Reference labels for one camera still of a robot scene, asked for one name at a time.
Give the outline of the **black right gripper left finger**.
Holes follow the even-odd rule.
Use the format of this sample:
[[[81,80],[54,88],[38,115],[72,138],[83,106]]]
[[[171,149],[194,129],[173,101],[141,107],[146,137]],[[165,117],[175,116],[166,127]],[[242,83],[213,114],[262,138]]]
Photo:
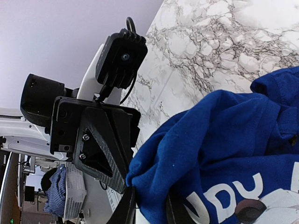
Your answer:
[[[108,224],[135,224],[136,192],[128,187],[110,217]]]

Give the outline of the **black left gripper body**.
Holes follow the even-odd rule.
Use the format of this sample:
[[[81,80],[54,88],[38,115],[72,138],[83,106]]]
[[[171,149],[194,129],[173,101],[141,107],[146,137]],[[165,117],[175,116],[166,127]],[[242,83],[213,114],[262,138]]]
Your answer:
[[[76,99],[67,97],[58,97],[55,100],[50,132],[50,152],[66,152],[67,156],[73,160],[76,150],[77,134],[81,121],[83,110],[87,107],[81,107],[76,103]],[[136,145],[140,129],[138,127],[140,112],[134,108],[124,106],[108,106],[106,104],[97,107],[104,110],[120,108],[131,115],[131,148]]]

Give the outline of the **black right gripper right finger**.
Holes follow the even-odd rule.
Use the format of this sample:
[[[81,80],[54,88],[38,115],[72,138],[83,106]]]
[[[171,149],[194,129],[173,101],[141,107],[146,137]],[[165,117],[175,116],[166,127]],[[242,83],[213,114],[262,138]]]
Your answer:
[[[166,199],[166,216],[168,224],[177,224],[178,217],[176,215],[177,201],[173,195],[168,195]]]

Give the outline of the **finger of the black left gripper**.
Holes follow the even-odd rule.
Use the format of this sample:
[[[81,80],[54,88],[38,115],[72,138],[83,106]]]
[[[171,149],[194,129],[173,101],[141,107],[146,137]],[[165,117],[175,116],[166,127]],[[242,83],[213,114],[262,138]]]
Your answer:
[[[126,190],[131,158],[131,115],[120,108],[83,110],[73,162],[116,192]]]

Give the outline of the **blue panda print t-shirt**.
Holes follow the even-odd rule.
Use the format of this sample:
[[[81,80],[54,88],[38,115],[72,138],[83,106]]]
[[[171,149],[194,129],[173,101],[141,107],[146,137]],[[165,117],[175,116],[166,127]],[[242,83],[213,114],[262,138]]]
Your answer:
[[[254,80],[251,93],[214,91],[162,124],[129,166],[128,186],[152,224],[171,188],[199,224],[235,224],[244,199],[299,194],[299,69]]]

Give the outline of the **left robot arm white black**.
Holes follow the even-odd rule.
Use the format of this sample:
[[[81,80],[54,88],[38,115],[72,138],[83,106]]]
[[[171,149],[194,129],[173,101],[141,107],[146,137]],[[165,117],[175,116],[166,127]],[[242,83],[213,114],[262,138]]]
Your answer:
[[[45,128],[51,154],[66,153],[79,170],[122,194],[141,115],[133,108],[77,99],[77,93],[30,74],[20,110],[28,122]]]

